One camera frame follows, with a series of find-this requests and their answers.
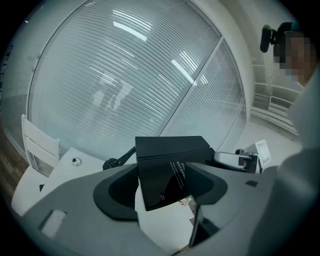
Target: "person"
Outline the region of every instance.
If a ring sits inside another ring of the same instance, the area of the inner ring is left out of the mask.
[[[315,45],[299,24],[293,23],[290,31],[276,40],[273,56],[280,68],[304,87],[287,113],[302,150],[277,169],[269,201],[251,240],[249,254],[260,256],[273,254],[284,245],[294,251],[298,244],[310,244],[303,239],[310,238],[306,232],[315,223],[307,216],[311,210],[318,215],[320,193],[320,68]]]
[[[298,22],[284,22],[277,31],[273,56],[281,69],[297,78],[302,87],[306,87],[315,73],[317,52],[310,38],[306,37]]]

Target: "air vent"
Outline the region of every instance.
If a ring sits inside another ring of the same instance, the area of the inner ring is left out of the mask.
[[[282,111],[287,111],[291,107],[292,103],[290,101],[284,100],[282,98],[270,97],[270,103],[269,106],[282,110]]]

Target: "black cardboard box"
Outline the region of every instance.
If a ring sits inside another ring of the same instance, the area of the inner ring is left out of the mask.
[[[185,186],[185,163],[209,165],[214,155],[214,150],[201,136],[136,137],[135,147],[147,211],[189,196]]]

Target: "window blinds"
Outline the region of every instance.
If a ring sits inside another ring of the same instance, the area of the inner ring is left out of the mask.
[[[118,158],[160,135],[220,37],[182,0],[86,3],[42,54],[31,122],[65,149]]]
[[[37,63],[57,28],[84,2],[45,1],[28,22],[20,26],[10,42],[12,50],[2,81],[2,121],[8,138],[25,157],[21,115],[26,114],[27,94]]]
[[[243,101],[238,68],[223,40],[194,91],[186,103],[178,107],[178,114],[169,121],[161,136],[201,135],[217,150],[232,128]]]
[[[243,99],[240,111],[236,117],[232,128],[230,129],[228,135],[224,139],[222,145],[218,148],[218,151],[235,153],[234,148],[236,142],[239,140],[240,135],[242,134],[245,126],[247,124],[247,115],[246,115],[246,100]]]

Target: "wooden floor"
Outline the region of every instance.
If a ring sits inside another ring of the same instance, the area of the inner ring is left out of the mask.
[[[11,204],[18,182],[28,166],[7,139],[0,119],[0,193],[7,204]]]

